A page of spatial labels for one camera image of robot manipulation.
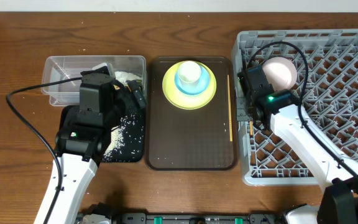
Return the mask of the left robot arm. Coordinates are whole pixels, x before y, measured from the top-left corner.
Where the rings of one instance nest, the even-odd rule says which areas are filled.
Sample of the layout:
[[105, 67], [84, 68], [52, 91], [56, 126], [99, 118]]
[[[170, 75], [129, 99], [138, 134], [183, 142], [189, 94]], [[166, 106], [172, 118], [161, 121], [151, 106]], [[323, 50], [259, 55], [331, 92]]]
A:
[[82, 199], [122, 117], [146, 106], [137, 80], [121, 83], [103, 73], [83, 75], [77, 106], [63, 109], [55, 138], [57, 161], [36, 223], [74, 223]]

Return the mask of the rice food waste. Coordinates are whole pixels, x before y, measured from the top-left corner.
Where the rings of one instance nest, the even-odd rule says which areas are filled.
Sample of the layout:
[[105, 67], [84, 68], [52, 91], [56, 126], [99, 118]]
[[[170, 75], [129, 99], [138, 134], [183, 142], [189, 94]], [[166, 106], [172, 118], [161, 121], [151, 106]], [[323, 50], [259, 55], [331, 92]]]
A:
[[144, 153], [145, 118], [142, 113], [125, 115], [112, 128], [111, 143], [103, 162], [138, 162]]

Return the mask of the blue bowl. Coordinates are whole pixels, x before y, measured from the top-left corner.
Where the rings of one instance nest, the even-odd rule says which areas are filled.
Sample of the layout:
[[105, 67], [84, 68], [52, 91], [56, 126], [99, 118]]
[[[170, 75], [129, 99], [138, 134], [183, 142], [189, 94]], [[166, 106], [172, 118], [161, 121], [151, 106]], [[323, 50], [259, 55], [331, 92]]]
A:
[[200, 78], [197, 81], [197, 84], [195, 86], [183, 86], [182, 82], [180, 81], [180, 78], [178, 76], [178, 72], [175, 74], [175, 85], [176, 87], [184, 94], [187, 95], [198, 95], [205, 91], [207, 87], [209, 86], [209, 73], [208, 71], [200, 65], [201, 69], [201, 75]]

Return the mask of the yellow plate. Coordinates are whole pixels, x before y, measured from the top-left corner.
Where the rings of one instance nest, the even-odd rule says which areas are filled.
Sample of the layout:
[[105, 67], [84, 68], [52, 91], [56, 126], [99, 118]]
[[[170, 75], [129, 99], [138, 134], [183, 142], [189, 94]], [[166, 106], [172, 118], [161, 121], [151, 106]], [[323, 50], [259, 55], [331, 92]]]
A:
[[[166, 99], [174, 106], [184, 110], [196, 110], [207, 105], [214, 97], [217, 84], [214, 73], [205, 64], [196, 62], [199, 66], [203, 66], [209, 73], [210, 81], [209, 86], [205, 91], [198, 95], [187, 95], [182, 93], [175, 85], [175, 74], [182, 62], [172, 65], [164, 74], [162, 81], [162, 90]], [[195, 84], [184, 84], [183, 86], [195, 86]]]

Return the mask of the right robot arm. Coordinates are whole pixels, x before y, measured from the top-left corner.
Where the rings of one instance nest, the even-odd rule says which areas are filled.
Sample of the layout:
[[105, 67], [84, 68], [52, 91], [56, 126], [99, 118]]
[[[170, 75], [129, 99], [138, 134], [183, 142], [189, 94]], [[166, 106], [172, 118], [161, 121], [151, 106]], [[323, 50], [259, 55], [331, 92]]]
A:
[[303, 205], [286, 214], [285, 223], [358, 223], [358, 162], [342, 152], [306, 114], [290, 90], [248, 91], [244, 107], [288, 144], [323, 192], [318, 207]]

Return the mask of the white paper cup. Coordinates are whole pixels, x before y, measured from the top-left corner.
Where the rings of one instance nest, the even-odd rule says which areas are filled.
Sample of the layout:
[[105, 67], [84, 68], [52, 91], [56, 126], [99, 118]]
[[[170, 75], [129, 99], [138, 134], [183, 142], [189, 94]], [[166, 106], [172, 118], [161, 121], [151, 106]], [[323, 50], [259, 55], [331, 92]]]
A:
[[177, 70], [180, 81], [184, 84], [195, 84], [201, 76], [201, 67], [194, 61], [184, 61]]

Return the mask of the white bowl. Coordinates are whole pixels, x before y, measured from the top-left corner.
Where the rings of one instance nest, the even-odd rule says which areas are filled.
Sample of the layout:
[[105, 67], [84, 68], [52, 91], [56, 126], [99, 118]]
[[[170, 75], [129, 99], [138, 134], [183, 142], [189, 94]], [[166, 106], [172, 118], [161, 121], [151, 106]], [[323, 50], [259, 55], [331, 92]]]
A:
[[283, 57], [268, 59], [262, 65], [262, 69], [275, 91], [290, 90], [296, 83], [297, 70], [289, 59]]

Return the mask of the white tissue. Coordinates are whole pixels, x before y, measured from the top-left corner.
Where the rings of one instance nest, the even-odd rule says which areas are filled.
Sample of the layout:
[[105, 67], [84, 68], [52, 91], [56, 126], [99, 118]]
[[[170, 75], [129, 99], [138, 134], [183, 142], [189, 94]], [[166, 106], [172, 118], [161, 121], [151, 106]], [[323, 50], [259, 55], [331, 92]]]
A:
[[139, 85], [142, 84], [142, 78], [136, 74], [116, 71], [115, 73], [116, 80], [114, 81], [115, 85], [127, 85], [128, 81], [135, 80]]

